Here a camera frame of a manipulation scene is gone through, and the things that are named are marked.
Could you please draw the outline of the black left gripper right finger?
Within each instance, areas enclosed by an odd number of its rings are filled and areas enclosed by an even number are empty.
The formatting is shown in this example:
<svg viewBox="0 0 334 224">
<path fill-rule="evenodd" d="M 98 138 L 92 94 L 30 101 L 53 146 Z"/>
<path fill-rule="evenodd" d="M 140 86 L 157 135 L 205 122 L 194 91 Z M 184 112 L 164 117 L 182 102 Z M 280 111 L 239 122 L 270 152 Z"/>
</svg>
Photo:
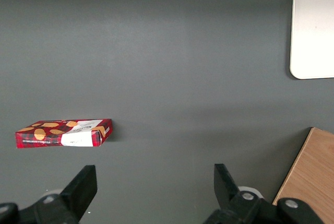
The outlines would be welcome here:
<svg viewBox="0 0 334 224">
<path fill-rule="evenodd" d="M 204 223 L 323 223 L 309 204 L 282 198 L 276 205 L 240 190 L 224 164 L 214 165 L 214 192 L 220 208 Z"/>
</svg>

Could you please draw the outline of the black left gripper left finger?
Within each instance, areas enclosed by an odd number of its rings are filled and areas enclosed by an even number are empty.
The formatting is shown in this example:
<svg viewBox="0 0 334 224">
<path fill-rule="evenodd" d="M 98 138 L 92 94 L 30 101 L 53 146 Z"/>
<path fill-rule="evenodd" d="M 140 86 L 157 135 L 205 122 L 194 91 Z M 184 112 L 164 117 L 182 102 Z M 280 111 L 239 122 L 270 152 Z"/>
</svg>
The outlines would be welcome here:
<svg viewBox="0 0 334 224">
<path fill-rule="evenodd" d="M 96 167 L 84 166 L 60 193 L 43 196 L 27 208 L 1 203 L 1 223 L 79 223 L 97 190 Z"/>
</svg>

